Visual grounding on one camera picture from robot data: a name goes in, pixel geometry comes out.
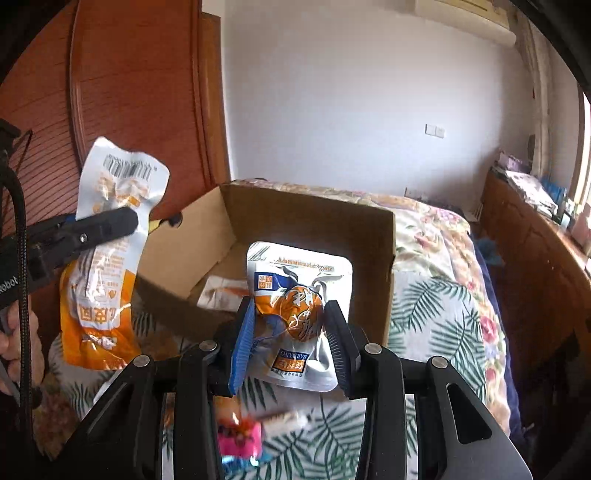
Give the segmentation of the person's left hand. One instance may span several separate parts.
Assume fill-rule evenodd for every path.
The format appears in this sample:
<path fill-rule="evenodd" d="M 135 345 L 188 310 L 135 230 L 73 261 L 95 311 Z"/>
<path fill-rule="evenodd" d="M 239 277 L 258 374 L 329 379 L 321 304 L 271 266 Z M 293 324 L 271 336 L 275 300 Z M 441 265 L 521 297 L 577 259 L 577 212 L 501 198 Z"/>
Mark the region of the person's left hand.
<path fill-rule="evenodd" d="M 30 330 L 30 353 L 31 353 L 31 378 L 32 384 L 38 386 L 44 376 L 45 360 L 42 352 L 42 345 L 38 335 L 38 318 L 28 308 L 29 312 L 29 330 Z M 19 306 L 14 302 L 7 310 L 7 324 L 11 330 L 10 334 L 1 333 L 1 358 L 8 362 L 6 371 L 11 380 L 11 384 L 20 382 L 20 360 L 21 360 L 21 339 L 20 339 L 20 320 Z"/>

